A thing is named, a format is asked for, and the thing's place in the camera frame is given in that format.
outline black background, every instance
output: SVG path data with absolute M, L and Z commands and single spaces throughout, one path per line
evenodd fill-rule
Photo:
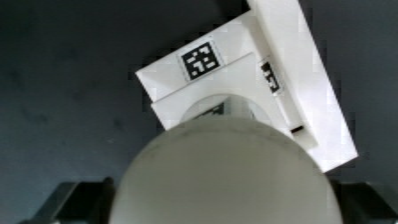
M 302 0 L 361 157 L 329 175 L 396 188 L 398 2 Z M 0 220 L 62 181 L 119 181 L 160 132 L 133 72 L 235 16 L 238 0 L 0 0 Z

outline rounded dome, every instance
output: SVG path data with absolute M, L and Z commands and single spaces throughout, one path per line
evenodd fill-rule
M 325 175 L 293 140 L 226 116 L 183 123 L 146 146 L 110 224 L 338 224 Z

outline black square pattern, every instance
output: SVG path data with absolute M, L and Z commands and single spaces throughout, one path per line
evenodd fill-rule
M 208 115 L 224 115 L 224 103 L 220 103 L 213 108 L 210 108 L 203 114 L 199 116 L 196 116 L 194 119 L 197 119 L 199 117 L 204 117 Z
M 272 93 L 276 93 L 281 89 L 281 85 L 279 85 L 279 82 L 277 82 L 277 77 L 276 77 L 268 62 L 263 64 L 261 69 L 263 69 L 263 72 L 265 72 L 265 79 L 267 79 L 267 82 L 268 82 L 268 85 L 270 85 L 270 91 L 272 91 Z
M 183 64 L 188 72 L 190 81 L 197 79 L 215 68 L 220 62 L 215 56 L 215 50 L 206 42 L 183 56 Z

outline white cylindrical object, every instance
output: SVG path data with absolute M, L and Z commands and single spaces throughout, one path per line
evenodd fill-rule
M 249 119 L 172 128 L 128 168 L 110 224 L 341 224 L 334 191 L 304 149 Z

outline dark surface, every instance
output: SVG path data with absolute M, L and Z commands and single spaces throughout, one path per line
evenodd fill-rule
M 133 72 L 242 12 L 222 0 L 0 0 L 0 222 L 61 182 L 121 179 L 162 131 Z M 331 175 L 398 183 L 398 2 L 302 1 L 361 158 Z
M 345 224 L 395 224 L 398 213 L 366 183 L 334 182 Z

